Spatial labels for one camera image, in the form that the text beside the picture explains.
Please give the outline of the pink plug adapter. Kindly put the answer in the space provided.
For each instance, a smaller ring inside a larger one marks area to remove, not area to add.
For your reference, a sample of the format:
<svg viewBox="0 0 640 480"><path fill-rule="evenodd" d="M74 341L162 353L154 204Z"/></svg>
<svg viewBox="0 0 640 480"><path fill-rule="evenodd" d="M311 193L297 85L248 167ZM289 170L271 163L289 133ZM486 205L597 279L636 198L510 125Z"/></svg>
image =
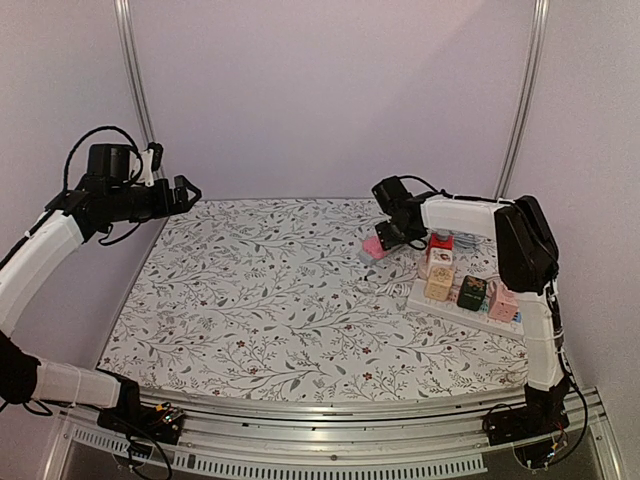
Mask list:
<svg viewBox="0 0 640 480"><path fill-rule="evenodd" d="M377 236L367 238L362 242L363 252L369 257L379 260L386 256L386 252Z"/></svg>

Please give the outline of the grey blue power strip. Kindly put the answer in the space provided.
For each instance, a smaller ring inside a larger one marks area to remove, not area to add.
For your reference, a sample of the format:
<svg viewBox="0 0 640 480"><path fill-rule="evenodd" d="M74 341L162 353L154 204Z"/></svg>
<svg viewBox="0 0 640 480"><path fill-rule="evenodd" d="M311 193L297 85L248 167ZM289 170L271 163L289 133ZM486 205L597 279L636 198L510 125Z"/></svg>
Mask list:
<svg viewBox="0 0 640 480"><path fill-rule="evenodd" d="M390 249L390 250L385 250L386 256L384 258L390 256L395 251L397 251L397 248ZM384 259L384 258L382 258L382 259L379 259L379 260L375 260L375 259L369 257L366 253L364 253L362 248L361 248L360 252L358 253L357 258L363 265L368 266L368 267L373 266L376 263L378 263L380 260Z"/></svg>

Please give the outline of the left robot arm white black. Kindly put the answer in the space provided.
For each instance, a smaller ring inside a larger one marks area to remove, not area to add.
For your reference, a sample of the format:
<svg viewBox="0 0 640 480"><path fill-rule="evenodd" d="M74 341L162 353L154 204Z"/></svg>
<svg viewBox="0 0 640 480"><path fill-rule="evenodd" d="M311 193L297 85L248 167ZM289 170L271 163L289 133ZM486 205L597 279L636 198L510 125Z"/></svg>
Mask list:
<svg viewBox="0 0 640 480"><path fill-rule="evenodd" d="M136 382L114 374L56 363L22 351L11 339L18 320L35 294L65 260L95 234L100 244L114 245L109 235L118 222L134 229L151 220L189 212L202 192L185 176L157 178L163 147L140 150L119 127L106 125L84 134L115 132L123 144L98 143L88 149L85 173L76 186L63 182L35 224L1 261L1 398L6 404L33 401L86 405L108 410L128 434L148 426Z"/></svg>

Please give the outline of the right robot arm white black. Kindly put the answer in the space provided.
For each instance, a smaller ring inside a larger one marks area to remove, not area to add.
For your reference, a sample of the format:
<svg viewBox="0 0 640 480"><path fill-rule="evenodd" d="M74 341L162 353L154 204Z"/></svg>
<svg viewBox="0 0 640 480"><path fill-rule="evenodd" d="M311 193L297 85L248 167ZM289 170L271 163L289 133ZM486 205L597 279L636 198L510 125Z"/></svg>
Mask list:
<svg viewBox="0 0 640 480"><path fill-rule="evenodd" d="M564 331L557 300L559 251L538 200L485 199L429 186L419 195L388 177L372 193L388 219L376 225L385 250L423 240L429 233L460 232L493 240L499 278L515 294L528 351L527 387L554 392L569 385L561 350Z"/></svg>

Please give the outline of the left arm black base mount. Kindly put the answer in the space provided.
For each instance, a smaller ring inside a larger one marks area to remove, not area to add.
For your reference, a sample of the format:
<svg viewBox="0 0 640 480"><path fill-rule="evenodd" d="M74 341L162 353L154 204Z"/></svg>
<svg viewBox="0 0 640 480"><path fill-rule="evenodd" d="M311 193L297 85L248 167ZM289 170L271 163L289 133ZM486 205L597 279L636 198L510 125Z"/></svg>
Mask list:
<svg viewBox="0 0 640 480"><path fill-rule="evenodd" d="M182 408L168 402L153 407L124 405L102 410L97 425L125 435L177 445L185 418Z"/></svg>

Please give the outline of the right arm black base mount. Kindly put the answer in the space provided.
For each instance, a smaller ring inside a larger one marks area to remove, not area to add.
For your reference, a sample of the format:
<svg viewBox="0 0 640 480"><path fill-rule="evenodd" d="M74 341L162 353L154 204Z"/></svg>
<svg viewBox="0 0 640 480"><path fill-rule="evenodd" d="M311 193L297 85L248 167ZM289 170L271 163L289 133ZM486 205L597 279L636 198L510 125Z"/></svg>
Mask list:
<svg viewBox="0 0 640 480"><path fill-rule="evenodd" d="M551 434L569 425L569 418L563 407L545 415L538 407L512 407L499 403L482 418L482 430L491 446Z"/></svg>

